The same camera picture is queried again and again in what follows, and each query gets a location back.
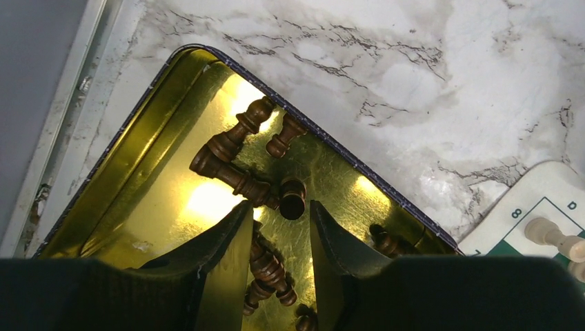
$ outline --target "gray panel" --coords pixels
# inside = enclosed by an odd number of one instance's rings
[[[0,238],[87,0],[0,0]]]

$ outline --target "brown chess piece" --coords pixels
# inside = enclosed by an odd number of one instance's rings
[[[299,219],[305,212],[307,189],[298,179],[285,179],[280,185],[280,215],[285,219]]]
[[[307,129],[293,116],[286,113],[282,118],[282,131],[272,136],[272,140],[266,144],[266,150],[273,157],[280,159],[289,149],[290,142],[306,133]]]
[[[282,263],[270,250],[259,245],[257,241],[252,242],[250,250],[250,271],[254,278],[276,290],[276,297],[282,305],[289,306],[297,300],[297,293],[293,286],[286,281],[286,273]]]
[[[375,249],[390,258],[401,255],[420,254],[419,250],[405,238],[397,234],[389,234],[381,225],[370,225],[370,233]]]
[[[296,331],[318,331],[317,313],[307,305],[300,304],[297,308]]]
[[[234,195],[243,195],[254,207],[266,205],[274,210],[278,209],[278,198],[270,193],[269,183],[257,181],[249,172],[242,172],[231,163],[223,162],[207,145],[198,151],[189,169],[201,176],[223,181],[234,188]]]
[[[236,115],[238,124],[211,137],[207,142],[211,152],[223,162],[233,161],[244,145],[246,136],[257,134],[260,131],[260,124],[270,118],[275,107],[268,97],[253,101],[246,112]]]
[[[266,300],[275,292],[275,289],[267,286],[263,281],[255,279],[250,283],[246,297],[244,298],[244,315],[254,314],[260,306],[261,300]]]

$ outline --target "marble surface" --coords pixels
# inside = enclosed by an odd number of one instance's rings
[[[585,174],[582,0],[132,0],[132,10],[140,19],[110,59],[119,70],[69,195],[186,43],[232,56],[458,241],[535,164]]]

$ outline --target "gold tray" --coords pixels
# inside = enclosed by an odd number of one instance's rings
[[[455,242],[300,111],[220,51],[180,48],[167,61],[137,107],[80,187],[39,258],[95,257],[118,268],[138,268],[216,224],[243,198],[217,179],[189,170],[212,135],[233,127],[235,115],[263,95],[279,106],[249,136],[234,164],[276,187],[297,177],[307,203],[318,200],[348,231],[368,242],[379,223],[424,254],[452,254]],[[265,149],[289,112],[309,133],[295,139],[282,159]],[[298,303],[313,305],[315,288],[307,212],[298,220],[255,208],[263,235],[281,252],[295,281],[297,303],[262,301],[243,330],[294,330]]]

